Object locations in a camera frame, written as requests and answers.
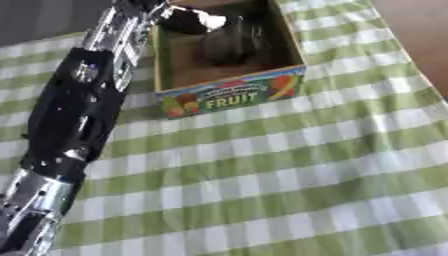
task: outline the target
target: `cardboard box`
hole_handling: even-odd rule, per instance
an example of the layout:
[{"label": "cardboard box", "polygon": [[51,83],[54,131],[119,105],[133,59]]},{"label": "cardboard box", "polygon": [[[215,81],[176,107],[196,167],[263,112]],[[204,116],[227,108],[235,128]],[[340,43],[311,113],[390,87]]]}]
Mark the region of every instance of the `cardboard box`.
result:
[{"label": "cardboard box", "polygon": [[223,8],[245,15],[256,10],[270,46],[234,66],[215,66],[198,58],[202,35],[157,27],[155,91],[166,117],[178,118],[296,95],[306,71],[293,32],[275,0],[181,0],[174,4]]}]

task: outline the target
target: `checkered tablecloth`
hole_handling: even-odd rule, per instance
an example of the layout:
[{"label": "checkered tablecloth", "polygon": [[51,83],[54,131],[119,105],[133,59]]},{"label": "checkered tablecloth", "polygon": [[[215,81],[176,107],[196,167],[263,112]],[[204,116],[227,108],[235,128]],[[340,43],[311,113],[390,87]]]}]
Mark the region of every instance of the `checkered tablecloth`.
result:
[{"label": "checkered tablecloth", "polygon": [[[309,66],[300,95],[156,120],[148,54],[51,256],[448,255],[442,97],[367,0],[279,3]],[[80,36],[0,49],[1,180]]]}]

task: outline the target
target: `robotic arm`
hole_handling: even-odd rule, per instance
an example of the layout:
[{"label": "robotic arm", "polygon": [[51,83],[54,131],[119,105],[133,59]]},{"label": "robotic arm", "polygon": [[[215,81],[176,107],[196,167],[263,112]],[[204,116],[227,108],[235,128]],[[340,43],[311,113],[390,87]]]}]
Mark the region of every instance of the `robotic arm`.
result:
[{"label": "robotic arm", "polygon": [[28,150],[0,197],[0,255],[47,253],[115,125],[151,26],[182,17],[195,20],[191,33],[226,23],[167,0],[116,0],[70,50],[31,113]]}]

